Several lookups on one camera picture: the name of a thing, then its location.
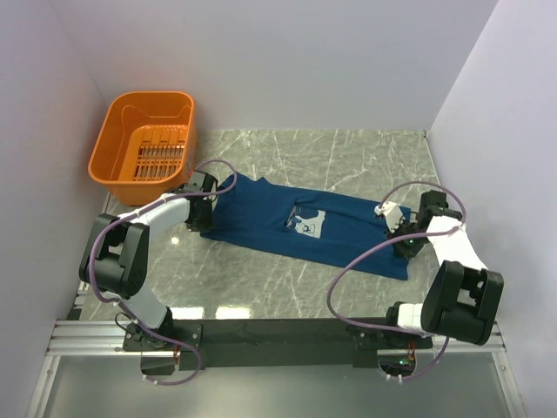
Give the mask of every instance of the white graphic on shirt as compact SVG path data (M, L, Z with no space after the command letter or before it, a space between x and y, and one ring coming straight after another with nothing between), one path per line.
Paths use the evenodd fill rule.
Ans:
M312 212L312 214L317 213L317 216L306 218L304 215L307 216L309 214L307 212ZM302 210L299 206L294 206L288 217L286 227L297 233L307 235L308 237L321 238L321 227L325 220L325 214L325 211L307 211Z

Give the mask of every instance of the blue shirt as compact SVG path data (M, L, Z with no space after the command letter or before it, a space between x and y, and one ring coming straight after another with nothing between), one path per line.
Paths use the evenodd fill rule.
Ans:
M220 188L227 187L232 176ZM378 202L272 185L238 173L238 183L218 197L215 228L201 236L254 250L344 267L386 240L386 222L373 211ZM410 209L401 208L406 217ZM407 280L408 261L384 248L354 270Z

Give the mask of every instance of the metal frame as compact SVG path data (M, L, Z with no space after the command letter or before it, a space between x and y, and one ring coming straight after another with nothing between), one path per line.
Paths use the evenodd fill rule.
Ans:
M507 352L493 353L493 361L511 418L528 416Z
M46 404L49 401L50 390L56 377L56 371L60 364L60 356L46 356L44 358L41 373L38 376L37 387L31 397L31 402L27 409L27 418L41 418L44 415Z
M87 296L87 291L89 290L89 283L79 282L79 287L77 288L77 296L73 302L72 309L83 309L85 303L85 297Z
M54 327L46 355L56 356L173 356L172 351L125 352L122 342L125 332L112 320L59 320ZM433 336L433 348L416 350L420 353L436 352L445 342L445 337ZM378 354L403 354L406 350L378 350ZM484 346L475 346L451 339L447 353L505 353L505 344L497 324L493 326L491 336Z

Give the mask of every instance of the marble floor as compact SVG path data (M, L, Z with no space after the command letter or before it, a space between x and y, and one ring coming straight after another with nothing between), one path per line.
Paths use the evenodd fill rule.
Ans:
M253 179L373 200L407 180L438 181L422 131L205 131L197 157L224 158ZM223 165L206 171L220 181L229 175ZM393 199L417 209L428 189L410 186ZM109 201L107 212L126 211ZM349 272L333 305L344 315L383 316L398 300L421 302L437 266L426 246L410 261L408 281ZM315 318L331 316L325 294L338 270L202 239L179 225L152 243L147 281L177 318ZM116 312L89 292L81 320L111 320Z

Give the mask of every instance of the cable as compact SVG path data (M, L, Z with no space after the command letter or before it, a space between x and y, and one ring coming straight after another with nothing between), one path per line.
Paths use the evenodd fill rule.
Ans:
M91 255L89 257L89 265L88 265L88 273L89 273L89 282L91 284L91 288L93 289L93 293L95 294L95 296L97 296L97 298L104 303L114 303L116 305L118 305L125 314L127 314L131 321L134 322L136 325L138 325L146 334L150 335L153 338L156 338L158 340L161 341L165 341L168 342L170 344L174 344L177 346L180 346L182 348L185 348L188 351L191 351L192 353L195 354L197 360L198 360L198 364L196 366L196 369L187 377L185 377L184 379L181 379L179 381L158 381L157 379L151 377L151 376L145 376L145 379L148 381L151 381L157 385L161 385L161 386L177 386L180 385L182 383L186 383L187 381L190 381L191 379L193 379L201 370L201 367L203 365L203 359L201 358L201 353L192 345L187 344L185 342L179 341L179 340L174 340L172 338L168 338L168 337L164 337L163 335L159 335L156 332L154 332L152 329L148 328L137 316L135 316L133 314L133 312L125 305L123 300L120 300L118 298L105 298L100 290L98 289L98 285L97 285L97 279L95 277L95 255L98 253L100 246L101 246L101 242L103 241L103 238L106 236L106 234L113 228L115 228L118 225L123 224L124 222L128 222L129 220L135 219L141 215L143 215L144 213L147 213L153 209L155 209L156 207L161 206L163 203L169 202L171 200L175 200L175 199L183 199L183 198L193 198L193 197L206 197L206 196L218 196L220 194L229 192L235 185L236 182L238 181L238 173L236 172L236 169L234 168L234 166L232 164L230 164L228 161L225 161L223 159L220 158L215 158L215 159L210 159L207 160L203 163L200 163L198 166L195 167L195 170L199 170L200 168L204 167L205 165L208 165L210 163L222 163L224 165L227 165L228 168L230 168L232 170L232 175L234 176L234 179L232 181L232 183L226 187L223 190L218 190L215 192L188 192L188 193L180 193L180 194L176 194L174 196L170 196L168 198L165 199L158 199L155 200L154 202L150 203L149 205L143 207L142 209L139 209L137 211L135 211L134 213L131 213L128 216L124 216L123 218L120 218L114 222L112 222L110 225L108 225L105 229L103 229L101 231L101 233L97 236L97 238L95 239L95 242L93 243L93 246L91 248Z
M412 215L413 215L413 214L414 214L414 215L417 215L418 213L415 212L415 211L410 211L410 216L408 217L408 222L410 222L410 219L412 218ZM404 216L404 213L403 213L402 215L400 215L399 224L402 223L402 219L406 219L406 217Z
M218 179L215 179L215 190L218 189ZM217 201L217 196L213 196L211 199L211 203L215 203Z
M405 183L397 185L390 192L388 192L386 194L386 196L381 200L381 202L379 203L379 207L382 207L383 204L386 202L386 200L389 199L389 197L394 192L396 192L400 188L402 188L404 186L407 186L407 185L430 185L432 187L438 187L440 190L442 190L443 192L450 195L456 201L456 203L460 207L460 211L462 212L461 224L464 225L464 223L466 222L466 208L464 207L463 203L460 201L458 196L456 196L453 192L451 192L449 189L443 187L442 185L438 185L436 183L432 183L432 182L429 182L429 181L412 180L412 181L407 181ZM362 253L361 255L356 257L354 260L352 260L348 264L348 266L346 266L345 268L340 270L339 274L337 274L337 276L332 280L331 285L329 286L329 289L327 291L327 299L326 299L326 303L327 303L327 307L329 308L329 311L331 312L331 314L333 314L335 317L342 320L346 324L353 325L355 327L380 329L380 330L383 330L383 331L394 331L396 333L403 333L403 334L422 335L422 333L419 332L419 331L404 329L404 328L400 328L400 327L392 327L392 326L388 326L388 325L366 324L365 322L359 322L357 320L351 320L349 318L346 318L345 316L343 316L340 313L338 313L337 311L335 311L335 309L332 307L332 302L331 302L332 292L334 291L334 288L340 282L340 279L342 279L342 277L349 270L352 270L362 260L367 259L369 256L371 256L372 254L376 253L379 250L382 250L383 248L386 248L386 247L391 246L392 244L394 244L396 242L404 241L404 240L407 240L407 239L420 239L420 238L438 237L438 236L441 236L441 235L448 235L448 234L451 234L451 233L455 233L459 229L460 229L460 226L454 226L450 230L440 232L440 233L408 233L407 235L400 235L398 237L394 237L394 238L388 239L387 241L381 242L380 244L378 244L378 245L374 246L373 248L370 248L366 252ZM439 359L441 358L443 353L445 353L445 350L446 350L446 347L448 346L448 343L449 343L449 338L447 337L446 340L445 340L445 343L443 344L443 347L441 347L441 350L433 358L431 363L429 363L426 367L424 367L422 370L420 370L416 374L412 374L410 376L402 377L402 380L410 380L410 379L416 378L416 377L424 374L428 370L430 370L439 361Z
M131 320L131 318L128 316L127 313L124 313L124 312L118 312L118 313L116 314L116 316L114 317L114 322L116 322L117 327L118 327L118 328L121 328L121 329L123 329L125 332L127 332L127 331L128 331L128 328L124 327L122 324L120 324L120 323L118 322L118 316L119 316L119 315L125 316L128 320Z

